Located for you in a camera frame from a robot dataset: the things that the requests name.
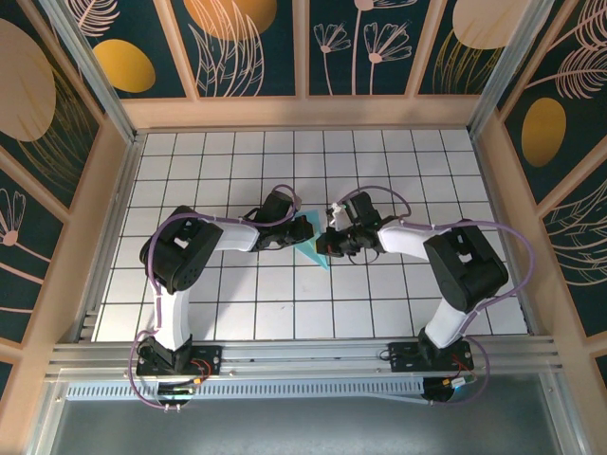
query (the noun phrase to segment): leaf illustration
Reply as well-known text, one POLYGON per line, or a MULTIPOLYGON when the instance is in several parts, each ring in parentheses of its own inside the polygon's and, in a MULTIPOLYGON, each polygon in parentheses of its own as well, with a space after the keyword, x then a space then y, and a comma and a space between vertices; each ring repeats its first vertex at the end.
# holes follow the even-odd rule
POLYGON ((607 47, 599 50, 581 47, 571 52, 562 61, 559 72, 550 78, 556 80, 562 97, 591 100, 607 82, 607 47))
POLYGON ((586 49, 607 45, 607 0, 587 0, 574 28, 578 42, 586 49))
POLYGON ((67 5, 85 36, 103 36, 120 15, 118 0, 67 0, 67 5))

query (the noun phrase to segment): yellow circle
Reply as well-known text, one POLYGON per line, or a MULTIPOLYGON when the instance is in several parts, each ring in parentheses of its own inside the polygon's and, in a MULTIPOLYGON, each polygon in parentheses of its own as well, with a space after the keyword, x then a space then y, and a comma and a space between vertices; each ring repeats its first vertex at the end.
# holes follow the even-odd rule
MULTIPOLYGON (((457 0, 453 10, 455 37, 462 45, 474 49, 504 47, 528 4, 528 0, 457 0)), ((536 27, 536 34, 546 18, 536 27)))
POLYGON ((248 37, 248 32, 237 34, 237 8, 242 14, 245 27, 250 17, 261 35, 274 22, 276 0, 184 0, 186 9, 200 28, 221 40, 235 41, 248 37))
POLYGON ((114 87, 140 93, 154 85, 154 66, 135 45, 123 40, 107 40, 96 45, 93 52, 114 87))
POLYGON ((53 68, 22 29, 0 19, 0 131, 32 141, 46 133, 57 100, 53 68))
POLYGON ((540 168, 554 158, 567 129, 567 116, 558 101, 540 98, 524 116, 523 156, 531 166, 540 168))

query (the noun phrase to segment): dark teal wallpaper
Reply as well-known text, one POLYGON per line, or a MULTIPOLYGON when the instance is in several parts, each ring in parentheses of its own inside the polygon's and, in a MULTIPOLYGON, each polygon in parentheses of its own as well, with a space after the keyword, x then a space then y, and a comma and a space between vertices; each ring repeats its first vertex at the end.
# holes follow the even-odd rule
POLYGON ((200 97, 295 95, 291 0, 171 5, 200 97))
POLYGON ((311 0, 309 94, 403 95, 428 5, 311 0))
POLYGON ((512 81, 510 81, 510 83, 506 87, 506 90, 504 91, 504 94, 502 95, 502 97, 498 101, 498 103, 497 103, 498 109, 501 110, 502 107, 504 107, 504 104, 506 103, 506 101, 510 97, 510 94, 512 93, 512 90, 514 90, 514 87, 519 82, 519 79, 521 78, 521 73, 523 73, 524 69, 529 64, 529 61, 531 60, 531 58, 535 54, 535 51, 538 50, 538 46, 542 42, 542 39, 543 39, 544 35, 546 34, 546 32, 548 31, 548 29, 552 25, 552 22, 554 21, 554 18, 557 16, 557 14, 559 13, 559 11, 561 10, 562 4, 564 2, 565 2, 565 0, 555 0, 554 4, 552 5, 552 9, 550 10, 550 13, 548 14, 548 18, 543 23, 542 29, 536 35, 536 38, 533 41, 533 45, 531 45, 531 48, 529 48, 529 51, 527 52, 527 55, 523 59, 523 62, 519 65, 519 69, 518 69, 517 73, 514 75, 514 77, 512 78, 512 81))
POLYGON ((120 98, 185 97, 152 0, 67 4, 120 98))
POLYGON ((0 34, 0 147, 69 207, 99 124, 15 2, 0 34))
POLYGON ((525 6, 506 0, 448 0, 419 94, 480 94, 525 6))
POLYGON ((607 161, 543 223, 584 332, 607 331, 607 161))
POLYGON ((607 135, 607 4, 581 0, 506 118, 536 202, 607 135))
POLYGON ((0 338, 23 340, 62 228, 0 171, 0 338))

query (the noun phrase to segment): ventilated metal strip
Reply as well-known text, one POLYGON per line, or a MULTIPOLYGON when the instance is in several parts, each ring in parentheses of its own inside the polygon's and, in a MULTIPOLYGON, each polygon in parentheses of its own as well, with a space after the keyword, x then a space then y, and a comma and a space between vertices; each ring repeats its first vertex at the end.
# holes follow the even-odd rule
MULTIPOLYGON (((138 386, 143 396, 156 395, 156 385, 138 386)), ((233 398, 321 398, 380 395, 419 395, 423 378, 323 379, 272 381, 213 381, 194 389, 194 399, 233 398)), ((72 401, 137 399, 128 382, 77 382, 67 389, 65 399, 72 401)))

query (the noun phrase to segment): white tile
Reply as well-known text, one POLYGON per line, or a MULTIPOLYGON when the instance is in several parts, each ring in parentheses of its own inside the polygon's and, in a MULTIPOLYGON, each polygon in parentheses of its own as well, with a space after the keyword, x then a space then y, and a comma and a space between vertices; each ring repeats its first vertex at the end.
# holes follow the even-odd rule
POLYGON ((403 299, 407 297, 402 265, 369 267, 371 299, 403 299))
POLYGON ((174 156, 169 179, 197 179, 202 156, 174 156))
POLYGON ((421 177, 427 202, 457 202, 451 177, 421 177))
MULTIPOLYGON (((390 189, 390 180, 388 179, 388 177, 359 177, 359 188, 366 187, 368 185, 374 185, 390 189)), ((392 195, 387 191, 377 189, 365 191, 368 192, 371 196, 371 200, 373 201, 374 205, 392 202, 392 195)))
POLYGON ((359 187, 359 181, 356 177, 346 178, 327 178, 327 201, 329 204, 338 202, 350 191, 355 190, 359 187))
POLYGON ((414 337, 431 321, 439 304, 440 299, 409 300, 411 317, 414 320, 414 337))
POLYGON ((292 131, 267 131, 264 152, 267 154, 292 154, 293 141, 292 131))
POLYGON ((296 131, 295 153, 318 154, 324 152, 322 131, 296 131))
POLYGON ((383 138, 379 130, 359 130, 354 132, 357 152, 383 152, 383 138))
POLYGON ((491 245, 491 247, 495 250, 497 255, 500 257, 502 261, 506 260, 506 253, 504 252, 504 246, 502 245, 502 240, 500 239, 500 234, 495 231, 484 232, 487 241, 491 245))
POLYGON ((388 175, 388 165, 386 164, 385 154, 360 154, 357 152, 356 158, 359 175, 388 175))
POLYGON ((258 253, 248 251, 224 251, 224 267, 254 267, 257 265, 258 253))
POLYGON ((235 155, 231 178, 261 178, 263 155, 235 155))
POLYGON ((407 202, 426 202, 419 177, 390 177, 390 183, 407 202))
POLYGON ((295 300, 331 300, 331 273, 322 267, 295 267, 295 300))
POLYGON ((116 257, 116 268, 143 268, 139 253, 149 237, 122 237, 116 257))
POLYGON ((143 149, 144 155, 172 155, 175 145, 174 133, 155 133, 148 135, 143 149))
POLYGON ((141 305, 105 305, 97 341, 133 341, 141 305))
POLYGON ((202 155, 205 133, 179 133, 173 155, 202 155))
POLYGON ((430 222, 433 225, 446 225, 462 219, 459 204, 456 202, 428 204, 428 211, 430 212, 430 222))
POLYGON ((354 154, 329 154, 324 159, 327 177, 355 177, 357 175, 354 154))
POLYGON ((108 303, 141 303, 147 277, 139 268, 117 268, 105 299, 108 303))
POLYGON ((354 152, 351 131, 325 131, 324 150, 326 152, 354 152))
POLYGON ((207 268, 190 288, 190 301, 218 301, 221 270, 207 268))
POLYGON ((409 130, 383 130, 386 152, 413 152, 414 141, 409 130))
POLYGON ((333 305, 330 301, 295 302, 295 338, 333 337, 333 305))
POLYGON ((468 335, 491 335, 487 310, 483 310, 466 329, 468 335))
POLYGON ((198 180, 169 180, 162 204, 193 207, 197 190, 198 180))
POLYGON ((438 130, 412 130, 416 152, 442 152, 443 141, 438 130))
POLYGON ((262 181, 258 178, 232 180, 230 183, 230 205, 258 206, 262 198, 262 181))
POLYGON ((412 337, 407 300, 372 300, 376 337, 412 337))
POLYGON ((207 133, 205 155, 231 154, 234 148, 234 133, 207 133))
POLYGON ((259 265, 293 265, 294 249, 287 246, 277 251, 260 251, 259 265))
MULTIPOLYGON (((410 223, 418 223, 419 225, 428 225, 430 218, 428 217, 428 206, 421 203, 409 204, 411 207, 411 216, 407 218, 410 223)), ((396 205, 396 213, 406 213, 407 209, 402 204, 396 205)))
POLYGON ((240 131, 234 141, 235 154, 262 154, 264 152, 264 132, 240 131))
POLYGON ((230 178, 231 155, 204 155, 200 178, 230 178))
POLYGON ((450 175, 447 156, 443 153, 417 154, 419 171, 422 175, 450 175))
POLYGON ((462 152, 472 150, 470 136, 468 131, 462 130, 441 130, 445 149, 452 152, 462 152))
POLYGON ((194 341, 213 340, 217 303, 190 303, 188 322, 194 341))
POLYGON ((142 330, 154 330, 155 323, 154 305, 152 303, 141 305, 141 314, 139 316, 137 332, 139 333, 142 330))
POLYGON ((324 155, 295 155, 296 177, 324 177, 324 155))
POLYGON ((253 301, 256 287, 256 268, 224 268, 221 271, 219 299, 221 301, 253 301))
POLYGON ((253 339, 255 303, 219 303, 215 339, 253 339))
POLYGON ((333 303, 335 337, 368 338, 373 336, 371 304, 368 300, 342 300, 333 303))
POLYGON ((264 178, 292 177, 293 154, 272 155, 264 158, 264 178))
POLYGON ((323 178, 296 178, 295 193, 306 204, 326 204, 326 185, 323 178))
POLYGON ((293 300, 293 267, 261 267, 257 300, 293 300))
POLYGON ((229 180, 199 180, 196 205, 226 206, 228 204, 229 190, 229 180))
POLYGON ((331 275, 333 299, 369 299, 369 282, 365 265, 334 266, 331 267, 331 275))
POLYGON ((457 177, 453 178, 457 198, 460 202, 484 202, 487 201, 487 192, 483 179, 479 177, 457 177))
POLYGON ((487 308, 494 335, 527 334, 523 310, 518 299, 498 301, 487 308))
POLYGON ((481 173, 474 152, 447 152, 447 158, 453 175, 480 175, 481 173))
POLYGON ((405 276, 410 299, 442 297, 429 264, 405 264, 405 276))
MULTIPOLYGON (((462 202, 460 203, 464 218, 476 221, 494 221, 495 217, 491 211, 489 202, 462 202)), ((491 229, 491 227, 481 227, 483 229, 491 229)))
POLYGON ((170 166, 170 156, 144 156, 139 164, 137 180, 165 180, 170 166))
POLYGON ((255 339, 293 339, 293 302, 257 303, 255 339))
MULTIPOLYGON (((292 178, 265 178, 262 180, 262 198, 261 201, 262 203, 266 200, 267 196, 272 192, 272 190, 274 190, 274 188, 277 185, 288 185, 291 188, 295 188, 293 187, 293 179, 292 178)), ((292 195, 291 191, 287 190, 286 188, 279 188, 277 191, 283 192, 284 194, 287 194, 289 197, 292 195)))
POLYGON ((401 152, 399 154, 386 154, 388 157, 388 171, 390 175, 419 175, 415 153, 401 152))
POLYGON ((158 226, 160 207, 153 209, 129 209, 123 235, 152 235, 158 226))
POLYGON ((131 207, 160 207, 167 183, 163 180, 143 180, 135 183, 131 207))

